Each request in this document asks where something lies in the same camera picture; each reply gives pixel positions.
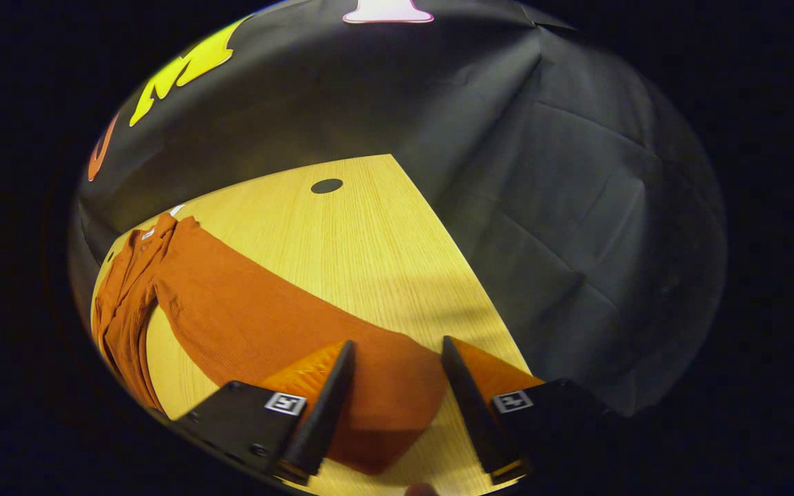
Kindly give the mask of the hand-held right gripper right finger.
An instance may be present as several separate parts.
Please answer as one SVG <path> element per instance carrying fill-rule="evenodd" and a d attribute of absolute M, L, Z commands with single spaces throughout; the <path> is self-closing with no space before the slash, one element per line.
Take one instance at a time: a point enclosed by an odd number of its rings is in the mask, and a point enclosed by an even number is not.
<path fill-rule="evenodd" d="M 449 335 L 441 364 L 492 482 L 611 468 L 618 416 L 576 381 L 539 379 Z"/>

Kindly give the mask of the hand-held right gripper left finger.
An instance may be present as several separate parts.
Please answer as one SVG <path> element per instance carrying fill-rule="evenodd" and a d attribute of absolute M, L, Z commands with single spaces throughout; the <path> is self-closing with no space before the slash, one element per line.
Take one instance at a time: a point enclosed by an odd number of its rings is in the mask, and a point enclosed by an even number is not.
<path fill-rule="evenodd" d="M 252 477 L 306 483 L 327 456 L 354 373 L 355 343 L 334 343 L 261 385 L 228 382 L 173 427 Z"/>

